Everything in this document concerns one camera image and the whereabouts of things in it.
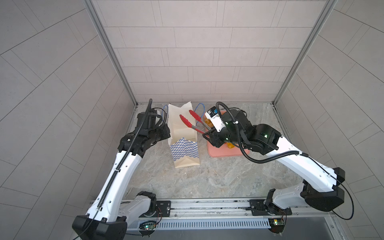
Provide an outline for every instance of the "blue cord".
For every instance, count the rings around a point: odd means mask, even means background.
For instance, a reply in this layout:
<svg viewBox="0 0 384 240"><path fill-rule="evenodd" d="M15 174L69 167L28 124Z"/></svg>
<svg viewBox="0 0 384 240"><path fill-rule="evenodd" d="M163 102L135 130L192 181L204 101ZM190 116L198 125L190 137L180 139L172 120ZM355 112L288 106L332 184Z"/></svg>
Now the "blue cord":
<svg viewBox="0 0 384 240"><path fill-rule="evenodd" d="M196 106L194 112L196 112L196 109L199 107L200 104L203 105L203 108L204 108L204 109L203 109L203 114L201 114L201 117L200 117L200 118L202 119L202 121L203 121L203 116L204 116L204 113L205 113L205 106L204 106L204 104L199 103L199 104Z"/></svg>
<svg viewBox="0 0 384 240"><path fill-rule="evenodd" d="M163 110L165 107L167 107L167 111L168 111L168 105L164 105ZM161 111L161 117L163 117L163 111Z"/></svg>

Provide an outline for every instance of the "black mounting plate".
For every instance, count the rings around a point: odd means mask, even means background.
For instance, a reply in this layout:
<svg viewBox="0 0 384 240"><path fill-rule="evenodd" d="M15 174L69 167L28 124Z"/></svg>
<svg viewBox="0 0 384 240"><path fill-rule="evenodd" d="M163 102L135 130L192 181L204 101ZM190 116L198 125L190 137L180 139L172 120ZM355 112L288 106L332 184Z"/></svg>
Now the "black mounting plate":
<svg viewBox="0 0 384 240"><path fill-rule="evenodd" d="M170 215L170 201L156 201L156 211L152 216L145 216L141 214L139 217L157 217L157 208L160 208L159 217L169 217Z"/></svg>
<svg viewBox="0 0 384 240"><path fill-rule="evenodd" d="M249 200L249 204L252 211L252 216L266 216L271 215L268 213L268 209L264 204L265 199L251 199ZM282 209L286 215L292 215L291 208Z"/></svg>

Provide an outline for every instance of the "red silicone tong tip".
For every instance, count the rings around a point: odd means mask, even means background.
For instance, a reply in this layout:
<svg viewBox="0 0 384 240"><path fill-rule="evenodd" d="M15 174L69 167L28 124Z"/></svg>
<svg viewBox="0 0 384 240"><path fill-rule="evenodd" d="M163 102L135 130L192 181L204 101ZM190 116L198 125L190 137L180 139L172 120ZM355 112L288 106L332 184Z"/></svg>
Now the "red silicone tong tip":
<svg viewBox="0 0 384 240"><path fill-rule="evenodd" d="M192 127L192 124L181 114L180 114L180 119L181 121L183 121L185 125L187 125L187 127Z"/></svg>
<svg viewBox="0 0 384 240"><path fill-rule="evenodd" d="M195 113L194 111L192 110L189 110L189 113L197 120L197 121L201 121L201 118L199 115L197 115L197 113Z"/></svg>

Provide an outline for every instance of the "blue checkered pattern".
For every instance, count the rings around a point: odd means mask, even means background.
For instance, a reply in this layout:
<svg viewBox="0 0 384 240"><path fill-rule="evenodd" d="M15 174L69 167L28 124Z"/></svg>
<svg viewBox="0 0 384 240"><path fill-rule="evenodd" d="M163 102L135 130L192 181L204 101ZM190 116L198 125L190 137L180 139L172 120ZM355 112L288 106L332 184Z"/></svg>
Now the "blue checkered pattern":
<svg viewBox="0 0 384 240"><path fill-rule="evenodd" d="M199 157L199 150L197 148L197 142L192 142L184 137L170 146L173 161L179 160L184 156Z"/></svg>

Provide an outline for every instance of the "marble countertop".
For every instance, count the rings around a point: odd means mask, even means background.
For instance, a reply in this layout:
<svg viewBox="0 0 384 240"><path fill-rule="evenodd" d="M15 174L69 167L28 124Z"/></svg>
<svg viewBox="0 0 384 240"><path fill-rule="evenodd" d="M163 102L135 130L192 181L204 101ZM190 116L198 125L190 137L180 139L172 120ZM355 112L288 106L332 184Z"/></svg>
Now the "marble countertop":
<svg viewBox="0 0 384 240"><path fill-rule="evenodd" d="M205 110L215 103L204 103ZM281 131L269 103L228 103L228 107L238 107L248 113L252 124L265 123ZM140 104L136 115L146 109ZM152 104L152 107L163 107L164 104ZM201 114L203 107L196 110ZM137 118L131 126L136 126ZM219 197L266 197L272 188L282 189L302 182L302 178L278 161L265 164L250 162L243 156L210 157L207 142L198 134L200 165L175 168L167 141L158 142L148 149L133 173L128 184L125 199L133 199L140 191L156 194L158 199L164 198L219 198ZM264 159L259 153L251 152L250 156Z"/></svg>

